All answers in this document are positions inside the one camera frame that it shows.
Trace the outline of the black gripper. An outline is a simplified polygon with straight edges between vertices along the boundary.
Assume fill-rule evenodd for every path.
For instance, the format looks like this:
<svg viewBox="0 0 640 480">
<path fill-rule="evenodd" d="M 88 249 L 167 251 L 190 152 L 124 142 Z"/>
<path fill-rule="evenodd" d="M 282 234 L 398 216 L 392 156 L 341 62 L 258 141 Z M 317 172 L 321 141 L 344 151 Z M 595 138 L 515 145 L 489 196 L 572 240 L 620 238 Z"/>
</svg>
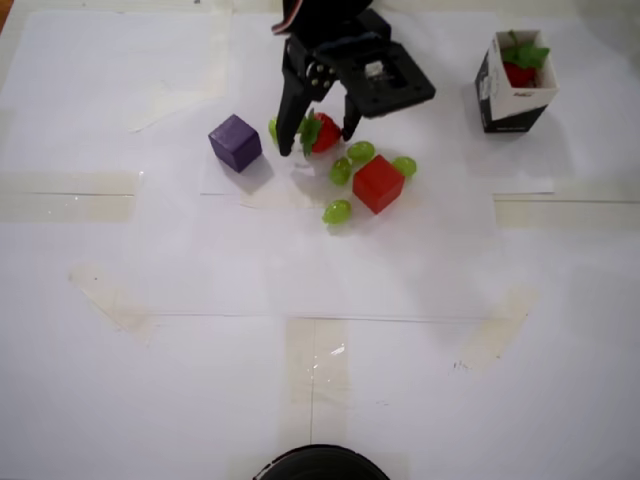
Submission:
<svg viewBox="0 0 640 480">
<path fill-rule="evenodd" d="M 389 63 L 391 26 L 371 8 L 284 8 L 283 93 L 277 115 L 279 152 L 289 156 L 312 103 L 321 102 L 335 76 L 380 76 Z M 362 118 L 362 83 L 345 88 L 342 138 L 350 140 Z"/>
</svg>

